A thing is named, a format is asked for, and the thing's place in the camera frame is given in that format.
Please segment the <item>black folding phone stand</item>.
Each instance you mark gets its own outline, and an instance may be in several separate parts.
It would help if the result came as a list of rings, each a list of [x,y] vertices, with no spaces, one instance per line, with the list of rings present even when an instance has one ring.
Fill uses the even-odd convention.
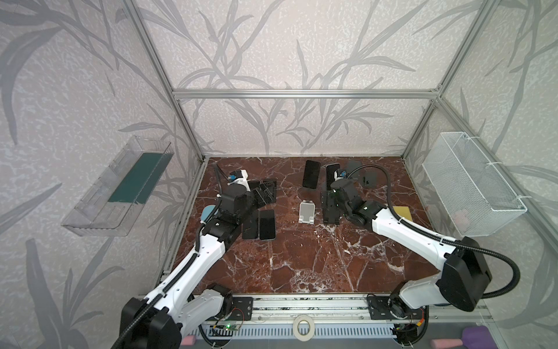
[[[321,192],[321,210],[324,225],[339,225],[341,212],[335,201],[335,194],[332,190]]]

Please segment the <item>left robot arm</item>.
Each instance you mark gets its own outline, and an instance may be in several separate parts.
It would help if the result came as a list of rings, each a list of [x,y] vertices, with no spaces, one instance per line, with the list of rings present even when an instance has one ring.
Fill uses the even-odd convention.
[[[183,337],[207,319],[231,312],[231,291],[213,285],[193,296],[212,266],[241,235],[242,227],[259,209],[276,202],[276,182],[251,186],[238,178],[218,196],[201,219],[194,247],[187,257],[143,299],[131,298],[121,312],[114,348],[178,348]]]

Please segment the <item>white phone stand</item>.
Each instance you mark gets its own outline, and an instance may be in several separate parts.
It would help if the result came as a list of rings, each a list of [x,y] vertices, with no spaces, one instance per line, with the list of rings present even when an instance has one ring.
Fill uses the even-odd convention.
[[[299,205],[299,223],[315,224],[315,204],[312,201],[304,200]]]

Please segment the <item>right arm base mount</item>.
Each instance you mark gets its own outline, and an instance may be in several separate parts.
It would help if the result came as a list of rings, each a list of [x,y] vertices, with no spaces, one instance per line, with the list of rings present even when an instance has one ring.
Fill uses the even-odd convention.
[[[368,294],[366,304],[371,320],[421,321],[424,308],[409,308],[402,300],[389,295]]]

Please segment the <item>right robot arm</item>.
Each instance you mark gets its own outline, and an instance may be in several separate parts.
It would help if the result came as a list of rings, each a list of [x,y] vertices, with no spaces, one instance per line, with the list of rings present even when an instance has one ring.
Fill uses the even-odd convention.
[[[437,269],[433,276],[398,286],[392,293],[395,308],[449,304],[471,312],[481,299],[505,295],[520,282],[520,268],[514,260],[480,247],[472,238],[458,240],[438,234],[398,215],[390,204],[365,201],[349,179],[336,180],[331,190],[335,205],[346,220],[401,244]],[[512,271],[509,283],[492,292],[487,290],[493,279],[487,257],[501,260]]]

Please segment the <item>wood ring grey stand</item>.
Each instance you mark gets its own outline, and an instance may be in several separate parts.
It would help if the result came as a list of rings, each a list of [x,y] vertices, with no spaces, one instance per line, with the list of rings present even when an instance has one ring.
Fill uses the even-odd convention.
[[[358,167],[361,167],[363,163],[358,160],[349,160],[345,167],[347,175],[355,171]],[[352,177],[353,180],[358,180],[360,178],[360,173],[356,172]]]

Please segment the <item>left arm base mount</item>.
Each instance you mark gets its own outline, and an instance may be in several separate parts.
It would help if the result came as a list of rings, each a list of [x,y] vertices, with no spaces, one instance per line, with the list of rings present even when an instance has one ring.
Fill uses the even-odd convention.
[[[254,310],[253,297],[241,297],[233,295],[225,299],[222,312],[214,317],[226,321],[250,321]]]

